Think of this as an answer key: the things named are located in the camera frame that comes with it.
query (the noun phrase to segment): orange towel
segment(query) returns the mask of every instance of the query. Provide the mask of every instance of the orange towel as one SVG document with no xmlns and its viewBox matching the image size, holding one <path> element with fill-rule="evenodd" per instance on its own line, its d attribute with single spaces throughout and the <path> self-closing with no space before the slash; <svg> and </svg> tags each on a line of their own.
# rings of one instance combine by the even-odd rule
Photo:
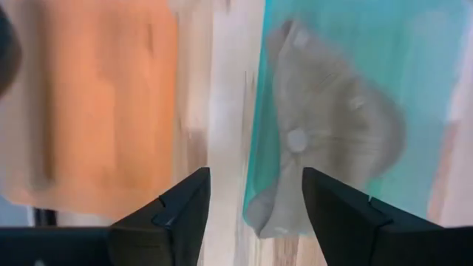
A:
<svg viewBox="0 0 473 266">
<path fill-rule="evenodd" d="M 27 119 L 0 141 L 12 153 L 4 195 L 119 219 L 168 189 L 177 21 L 166 0 L 21 0 L 7 12 L 26 60 L 4 108 Z"/>
</svg>

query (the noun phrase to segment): teal cloth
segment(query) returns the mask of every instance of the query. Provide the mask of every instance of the teal cloth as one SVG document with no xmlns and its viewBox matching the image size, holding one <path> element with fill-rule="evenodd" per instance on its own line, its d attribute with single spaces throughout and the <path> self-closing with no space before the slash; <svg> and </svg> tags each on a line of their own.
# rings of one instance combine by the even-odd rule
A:
<svg viewBox="0 0 473 266">
<path fill-rule="evenodd" d="M 367 192 L 425 217 L 469 24 L 462 0 L 267 0 L 244 201 L 279 177 L 279 133 L 266 35 L 288 19 L 336 44 L 406 116 L 406 150 Z"/>
</svg>

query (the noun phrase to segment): white button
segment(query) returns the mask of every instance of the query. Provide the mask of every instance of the white button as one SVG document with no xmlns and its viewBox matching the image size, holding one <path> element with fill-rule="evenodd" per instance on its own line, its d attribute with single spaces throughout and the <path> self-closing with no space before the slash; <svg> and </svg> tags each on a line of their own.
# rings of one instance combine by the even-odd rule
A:
<svg viewBox="0 0 473 266">
<path fill-rule="evenodd" d="M 354 97 L 350 100 L 350 108 L 352 111 L 360 109 L 364 105 L 364 100 L 362 97 Z"/>
<path fill-rule="evenodd" d="M 307 148 L 307 135 L 304 130 L 297 128 L 287 134 L 287 146 L 292 152 L 302 152 Z"/>
<path fill-rule="evenodd" d="M 296 38 L 294 39 L 294 46 L 299 49 L 303 49 L 305 48 L 308 42 L 309 42 L 309 34 L 306 33 L 304 30 L 300 30 L 297 33 Z"/>
</svg>

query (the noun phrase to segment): gray fabric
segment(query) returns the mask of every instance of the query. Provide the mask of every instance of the gray fabric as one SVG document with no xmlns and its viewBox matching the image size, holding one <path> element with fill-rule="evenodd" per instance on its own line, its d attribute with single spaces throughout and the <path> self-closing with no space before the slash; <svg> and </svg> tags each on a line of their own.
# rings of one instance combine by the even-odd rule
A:
<svg viewBox="0 0 473 266">
<path fill-rule="evenodd" d="M 398 159 L 405 140 L 396 105 L 299 22 L 268 36 L 268 54 L 281 171 L 276 187 L 248 206 L 248 221 L 262 238 L 312 232 L 302 196 L 304 167 L 363 189 Z"/>
</svg>

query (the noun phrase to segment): gray cloth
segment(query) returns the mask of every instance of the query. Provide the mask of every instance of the gray cloth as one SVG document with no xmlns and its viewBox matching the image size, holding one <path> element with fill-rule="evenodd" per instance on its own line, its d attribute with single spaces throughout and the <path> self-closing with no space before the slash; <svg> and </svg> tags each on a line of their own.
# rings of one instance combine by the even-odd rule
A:
<svg viewBox="0 0 473 266">
<path fill-rule="evenodd" d="M 280 176 L 256 195 L 248 223 L 261 238 L 311 233 L 302 169 L 314 167 L 357 189 L 404 149 L 398 107 L 329 44 L 297 21 L 268 36 L 280 135 Z"/>
</svg>

